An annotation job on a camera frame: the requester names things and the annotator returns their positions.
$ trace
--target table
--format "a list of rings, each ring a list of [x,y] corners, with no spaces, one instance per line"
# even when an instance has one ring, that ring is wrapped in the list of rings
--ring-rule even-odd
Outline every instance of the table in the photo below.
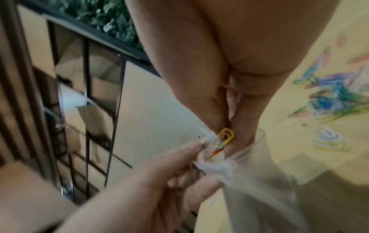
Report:
[[[312,117],[287,117],[304,106],[308,95],[316,90],[305,90],[292,82],[299,79],[329,45],[331,61],[318,70],[317,76],[356,72],[368,66],[369,60],[346,64],[353,57],[369,52],[368,24],[366,0],[342,1],[331,22],[260,120],[259,127],[266,131],[274,161],[295,180],[293,186],[314,233],[368,232],[369,114],[344,116],[324,123],[345,138],[350,146],[348,151],[318,149],[311,140],[320,123]],[[343,48],[338,48],[338,38],[347,39]],[[222,190],[201,205],[195,232],[232,232]]]

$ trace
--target cabinet door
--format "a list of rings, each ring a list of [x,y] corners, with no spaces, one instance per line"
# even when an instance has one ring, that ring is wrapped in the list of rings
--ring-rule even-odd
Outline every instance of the cabinet door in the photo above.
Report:
[[[46,19],[21,5],[18,5],[18,11],[33,66],[55,78]]]
[[[158,76],[127,62],[113,153],[135,166],[203,137],[204,124],[173,96]]]

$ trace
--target ziplock bag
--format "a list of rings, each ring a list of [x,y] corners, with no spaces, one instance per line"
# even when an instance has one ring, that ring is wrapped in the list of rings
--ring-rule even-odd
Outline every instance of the ziplock bag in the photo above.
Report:
[[[227,159],[205,161],[214,149],[210,145],[201,151],[195,165],[225,184],[233,233],[310,232],[287,176],[271,158],[263,130],[257,131],[254,144]]]

